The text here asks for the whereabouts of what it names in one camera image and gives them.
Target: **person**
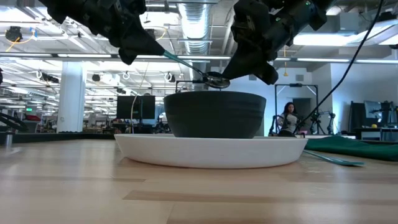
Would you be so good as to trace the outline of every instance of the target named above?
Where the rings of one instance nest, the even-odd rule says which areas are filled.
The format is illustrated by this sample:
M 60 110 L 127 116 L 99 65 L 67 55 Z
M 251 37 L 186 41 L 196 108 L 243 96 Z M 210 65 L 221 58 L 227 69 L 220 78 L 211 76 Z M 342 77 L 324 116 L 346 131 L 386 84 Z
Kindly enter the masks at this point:
M 281 126 L 278 136 L 295 137 L 294 130 L 297 127 L 297 112 L 294 104 L 288 102 L 285 105 L 284 112 L 278 118 L 278 125 Z

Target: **dark gray bowl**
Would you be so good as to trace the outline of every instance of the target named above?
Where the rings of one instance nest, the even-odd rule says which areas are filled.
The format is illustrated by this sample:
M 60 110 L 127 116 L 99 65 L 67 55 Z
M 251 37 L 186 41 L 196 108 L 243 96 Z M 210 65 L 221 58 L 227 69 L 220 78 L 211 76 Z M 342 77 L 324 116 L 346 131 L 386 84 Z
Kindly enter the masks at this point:
M 164 98 L 175 137 L 251 139 L 260 128 L 266 99 L 233 91 L 191 91 Z

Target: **white plate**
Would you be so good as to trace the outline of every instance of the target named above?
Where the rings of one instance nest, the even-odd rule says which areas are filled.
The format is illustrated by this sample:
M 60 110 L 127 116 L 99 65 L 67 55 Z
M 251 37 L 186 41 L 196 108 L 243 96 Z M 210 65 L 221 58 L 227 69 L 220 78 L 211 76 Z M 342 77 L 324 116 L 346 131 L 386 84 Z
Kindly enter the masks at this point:
M 214 169 L 272 167 L 296 161 L 308 139 L 176 138 L 172 134 L 116 134 L 122 153 L 135 161 Z

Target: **green cloth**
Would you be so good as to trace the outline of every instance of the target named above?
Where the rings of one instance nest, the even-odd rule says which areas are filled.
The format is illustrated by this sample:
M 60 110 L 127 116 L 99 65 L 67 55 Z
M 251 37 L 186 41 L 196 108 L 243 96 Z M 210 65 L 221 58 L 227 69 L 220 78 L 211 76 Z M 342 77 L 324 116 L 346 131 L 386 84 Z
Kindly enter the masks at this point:
M 383 161 L 398 161 L 398 144 L 368 144 L 341 136 L 309 139 L 305 149 L 319 152 L 358 156 Z

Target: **long dark hair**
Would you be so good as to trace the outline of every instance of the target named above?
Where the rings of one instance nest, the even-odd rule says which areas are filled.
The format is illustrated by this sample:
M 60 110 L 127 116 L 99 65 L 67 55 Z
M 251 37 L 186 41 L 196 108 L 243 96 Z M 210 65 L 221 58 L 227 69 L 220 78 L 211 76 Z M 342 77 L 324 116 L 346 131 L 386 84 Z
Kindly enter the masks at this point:
M 285 109 L 284 109 L 284 115 L 286 115 L 286 114 L 289 113 L 289 106 L 290 106 L 290 105 L 293 105 L 293 106 L 294 106 L 294 103 L 292 103 L 292 102 L 286 103 Z M 296 106 L 294 106 L 293 114 L 297 114 Z

